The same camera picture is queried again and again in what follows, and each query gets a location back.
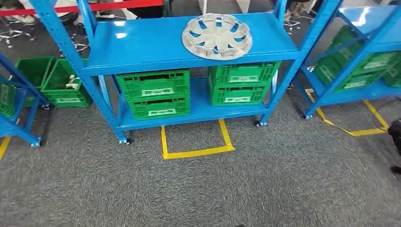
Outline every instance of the green plastic crate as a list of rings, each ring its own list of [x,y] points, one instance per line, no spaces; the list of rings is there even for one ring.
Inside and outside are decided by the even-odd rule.
[[[117,75],[128,102],[189,97],[189,69]]]
[[[354,32],[349,26],[343,26],[341,30],[334,37],[332,44],[329,49],[342,45],[349,40],[358,37],[356,32]],[[324,57],[318,61],[317,64],[325,63],[329,58],[334,58],[338,63],[338,71],[343,68],[343,65],[347,64],[349,60],[357,53],[357,51],[362,47],[364,41],[360,40],[354,42],[353,44],[342,48],[339,51]],[[391,59],[395,57],[397,52],[380,52],[369,54],[365,59],[363,59],[352,71],[352,75],[367,74],[370,72],[377,72],[384,70],[389,67],[392,63]]]
[[[401,87],[401,62],[390,66],[385,71],[383,80],[389,87]]]
[[[18,60],[15,67],[40,91],[54,63],[54,57],[25,58]],[[32,96],[27,96],[24,107],[31,107],[34,99]]]
[[[128,102],[135,119],[166,118],[188,115],[190,100],[188,97]]]
[[[216,87],[209,77],[209,89],[211,105],[253,105],[263,101],[269,86]]]
[[[6,117],[15,115],[16,91],[12,85],[0,83],[0,114]]]
[[[251,87],[270,85],[281,62],[220,65],[209,67],[208,76],[214,87]]]
[[[66,59],[58,59],[41,92],[56,107],[89,107],[92,98],[85,90],[81,81],[76,89],[66,89],[70,75],[77,75]]]
[[[334,77],[337,76],[337,74],[333,74],[330,65],[317,66],[314,68],[313,72],[315,73],[315,75],[317,75],[317,77],[322,81],[325,86],[329,86],[334,80]],[[380,72],[370,72],[354,77],[348,76],[338,85],[337,88],[334,89],[333,92],[341,92],[349,89],[367,87],[368,85],[379,79],[381,76],[382,73]]]

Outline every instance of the crate label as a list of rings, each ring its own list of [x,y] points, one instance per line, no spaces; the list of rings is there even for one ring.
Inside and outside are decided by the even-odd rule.
[[[226,98],[224,100],[225,103],[242,103],[242,102],[250,102],[251,97],[236,97],[236,98]]]
[[[172,87],[153,89],[153,90],[142,90],[142,96],[158,96],[158,95],[168,95],[168,94],[174,94]]]
[[[343,55],[347,60],[349,60],[349,59],[352,58],[352,54],[351,54],[351,52],[349,52],[349,50],[348,50],[347,48],[341,49],[341,50],[340,50],[340,53],[342,53],[342,55]]]
[[[1,85],[1,99],[0,102],[3,105],[7,105],[8,103],[8,99],[9,99],[9,87],[8,85],[2,84]]]
[[[236,82],[257,82],[257,81],[258,81],[258,75],[247,76],[247,77],[231,77],[228,82],[236,83]]]
[[[398,76],[398,71],[395,68],[389,68],[387,72],[390,74],[391,77]]]
[[[387,61],[376,61],[376,62],[371,62],[368,63],[364,66],[364,69],[372,69],[372,68],[377,68],[377,67],[383,67],[387,65]]]
[[[80,103],[79,98],[56,98],[57,103]]]
[[[360,86],[363,86],[365,84],[366,84],[366,80],[360,81],[360,82],[356,82],[356,83],[349,83],[344,88],[348,89],[348,88],[352,88],[352,87],[360,87]]]
[[[332,74],[332,72],[325,66],[325,65],[322,65],[321,67],[319,67],[320,68],[320,70],[326,75],[326,77],[328,78],[328,79],[330,79],[330,80],[332,80],[333,79],[333,74]]]
[[[148,111],[148,116],[158,116],[158,115],[165,115],[165,114],[176,114],[177,112],[175,109],[167,109],[167,110],[152,110]]]

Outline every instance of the gray carpet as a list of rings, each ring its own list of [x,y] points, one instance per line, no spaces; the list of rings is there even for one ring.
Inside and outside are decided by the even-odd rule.
[[[57,52],[38,35],[37,52],[0,49],[13,61]],[[389,100],[372,101],[387,122],[401,111]],[[254,117],[225,120],[235,151],[175,160],[161,158],[159,128],[130,131],[133,144],[118,145],[94,105],[41,110],[33,128],[44,145],[13,137],[0,162],[0,226],[399,227],[401,180],[389,167],[401,158],[390,136],[351,137],[303,119],[303,109],[294,88],[266,128]],[[374,127],[362,103],[323,111],[348,129]],[[171,152],[222,145],[217,121],[166,133]]]

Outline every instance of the yellow tape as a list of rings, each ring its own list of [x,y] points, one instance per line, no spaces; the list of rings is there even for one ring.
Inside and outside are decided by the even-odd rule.
[[[314,102],[314,98],[312,97],[312,93],[314,92],[313,89],[311,89],[311,88],[305,89],[305,92],[308,95],[308,97],[311,99],[311,101]],[[383,119],[383,117],[381,117],[381,115],[375,110],[375,108],[370,104],[369,101],[364,100],[363,102],[369,108],[369,110],[373,113],[373,115],[376,117],[376,119],[383,125],[383,127],[374,128],[374,129],[364,129],[364,130],[358,130],[358,131],[348,131],[348,130],[334,124],[333,122],[329,121],[328,119],[326,119],[321,108],[317,108],[316,111],[326,124],[337,127],[338,129],[348,133],[351,136],[366,136],[366,135],[386,133],[387,129],[389,128],[389,125],[386,123],[386,121]]]
[[[11,136],[4,137],[3,142],[0,145],[0,160],[3,158],[4,152],[6,152],[9,146]]]
[[[217,153],[234,150],[234,147],[231,144],[231,139],[230,139],[230,136],[228,135],[227,127],[226,127],[226,124],[224,123],[224,120],[219,119],[218,123],[220,124],[221,133],[223,134],[223,139],[226,144],[225,146],[218,147],[218,148],[208,148],[208,149],[202,149],[202,150],[177,152],[177,153],[169,153],[168,152],[166,130],[165,130],[164,126],[161,126],[160,137],[161,137],[161,141],[162,141],[163,159],[197,157],[197,156],[211,155],[211,154],[217,154]]]

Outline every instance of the shelving unit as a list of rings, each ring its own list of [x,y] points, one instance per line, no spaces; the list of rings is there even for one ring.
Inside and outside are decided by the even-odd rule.
[[[18,71],[1,53],[0,64],[12,75],[13,81],[7,80],[0,76],[0,82],[14,85],[17,87],[15,97],[15,114],[12,117],[6,117],[0,114],[0,137],[18,136],[30,143],[32,147],[40,146],[40,137],[31,134],[32,122],[39,105],[49,107],[50,102],[47,100],[35,87],[29,82],[24,75]],[[33,96],[34,101],[30,108],[25,125],[18,125],[18,119],[24,107],[24,102],[27,96]]]
[[[298,71],[311,47],[328,24],[341,0],[326,0],[318,17],[300,47],[296,47],[283,28],[286,0],[278,0],[274,12],[238,14],[246,23],[253,37],[253,46],[248,54],[230,61],[199,58],[182,45],[181,34],[187,22],[194,17],[164,17],[126,21],[96,22],[89,11],[86,0],[79,0],[78,6],[85,21],[91,52],[85,64],[75,51],[71,40],[57,18],[51,0],[31,0],[49,33],[78,73],[85,88],[92,96],[120,143],[127,143],[124,131],[216,120],[261,114],[258,125],[266,125],[274,107],[284,94],[287,86]],[[262,61],[293,60],[281,83],[272,92],[267,104],[245,106],[211,106],[206,79],[191,79],[191,113],[188,116],[164,119],[136,120],[118,85],[115,74],[151,70],[204,67],[222,64],[239,64]],[[119,91],[118,114],[112,111],[105,76],[111,77]],[[99,79],[98,87],[94,78]]]
[[[306,61],[301,67],[300,72],[305,76],[316,96],[316,101],[312,102],[298,78],[294,79],[294,82],[297,83],[309,103],[309,107],[305,111],[306,119],[311,118],[312,114],[320,106],[401,95],[401,87],[388,87],[381,79],[365,88],[333,93],[334,89],[348,76],[355,66],[370,53],[401,51],[401,4],[340,8],[337,10],[335,16],[342,18],[356,31],[358,38],[332,48],[310,61]],[[358,40],[365,41],[361,49],[344,65],[344,68],[338,73],[336,79],[329,86],[325,87],[313,73],[311,64]]]

